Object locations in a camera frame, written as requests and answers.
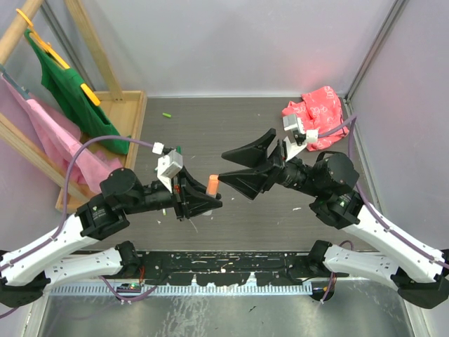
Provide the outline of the orange highlighter cap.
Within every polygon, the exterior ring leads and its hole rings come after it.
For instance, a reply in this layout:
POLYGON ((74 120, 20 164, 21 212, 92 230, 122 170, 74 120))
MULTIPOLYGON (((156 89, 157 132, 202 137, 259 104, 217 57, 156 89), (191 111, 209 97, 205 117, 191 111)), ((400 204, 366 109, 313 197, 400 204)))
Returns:
POLYGON ((215 197, 218 193, 219 182, 218 175, 210 175, 206 188, 206 194, 215 197))

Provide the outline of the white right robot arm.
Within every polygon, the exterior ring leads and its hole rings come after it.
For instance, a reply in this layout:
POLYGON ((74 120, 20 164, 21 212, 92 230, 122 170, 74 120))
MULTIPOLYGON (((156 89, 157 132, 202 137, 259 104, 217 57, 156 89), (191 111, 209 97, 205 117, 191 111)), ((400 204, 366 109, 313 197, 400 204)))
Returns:
POLYGON ((314 197, 309 205, 325 225, 358 237, 377 250, 360 253, 318 240, 307 256, 309 271, 317 277, 345 273, 388 286, 403 300, 432 309, 448 299, 448 250, 428 246, 386 219, 355 190, 359 174, 342 152, 323 151, 314 165, 304 163, 287 140, 275 140, 271 128, 243 147, 223 152, 224 160, 242 165, 221 173, 220 182, 249 199, 273 185, 314 197))

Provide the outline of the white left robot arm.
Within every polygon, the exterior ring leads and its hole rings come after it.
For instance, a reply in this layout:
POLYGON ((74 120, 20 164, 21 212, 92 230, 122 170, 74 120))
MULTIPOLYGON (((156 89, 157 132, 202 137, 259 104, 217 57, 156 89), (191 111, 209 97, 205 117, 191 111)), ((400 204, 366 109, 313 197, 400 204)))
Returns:
POLYGON ((204 186, 182 168, 171 181, 171 189, 158 180, 143 185, 134 171, 119 168, 101 182, 100 193, 62 225, 21 249, 2 251, 1 304, 19 308, 77 279, 136 276, 142 261, 130 241, 90 256, 70 257, 127 228, 130 214, 173 209, 183 220, 222 207, 217 176, 204 186))

